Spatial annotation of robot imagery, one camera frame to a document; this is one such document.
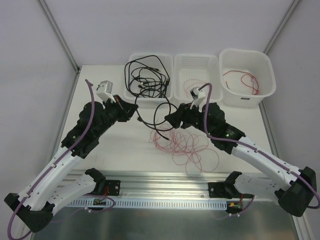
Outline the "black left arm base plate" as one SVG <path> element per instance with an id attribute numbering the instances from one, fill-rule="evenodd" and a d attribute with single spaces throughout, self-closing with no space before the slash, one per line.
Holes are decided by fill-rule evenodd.
<path id="1" fill-rule="evenodd" d="M 91 192 L 96 196 L 119 196 L 121 190 L 120 180 L 102 180 L 96 183 Z"/>

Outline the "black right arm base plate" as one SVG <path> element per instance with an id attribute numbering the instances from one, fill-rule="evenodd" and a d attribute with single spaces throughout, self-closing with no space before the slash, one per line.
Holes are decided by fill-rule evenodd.
<path id="1" fill-rule="evenodd" d="M 209 182 L 207 185 L 210 198 L 241 198 L 241 193 L 231 184 L 224 182 Z"/>

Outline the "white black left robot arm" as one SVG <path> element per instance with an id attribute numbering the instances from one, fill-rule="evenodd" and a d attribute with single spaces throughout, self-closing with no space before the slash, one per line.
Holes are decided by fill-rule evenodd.
<path id="1" fill-rule="evenodd" d="M 58 189 L 59 183 L 98 146 L 99 138 L 116 122 L 127 122 L 138 109 L 113 95 L 102 103 L 88 102 L 79 113 L 76 125 L 67 133 L 60 148 L 36 179 L 20 193 L 9 193 L 4 201 L 15 216 L 37 233 L 44 229 L 54 215 L 83 195 L 106 196 L 113 180 L 95 168 L 90 168 L 71 186 Z"/>

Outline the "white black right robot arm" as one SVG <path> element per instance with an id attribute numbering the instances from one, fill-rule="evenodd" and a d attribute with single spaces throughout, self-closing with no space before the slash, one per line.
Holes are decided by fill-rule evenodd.
<path id="1" fill-rule="evenodd" d="M 244 132 L 226 122 L 224 111 L 216 103 L 209 103 L 202 109 L 182 103 L 175 112 L 165 116 L 165 120 L 175 129 L 194 127 L 207 133 L 217 149 L 247 162 L 266 176 L 253 177 L 233 171 L 223 182 L 209 183 L 210 197 L 257 196 L 277 202 L 296 217 L 312 208 L 313 198 L 320 198 L 313 169 L 291 165 L 259 147 Z"/>

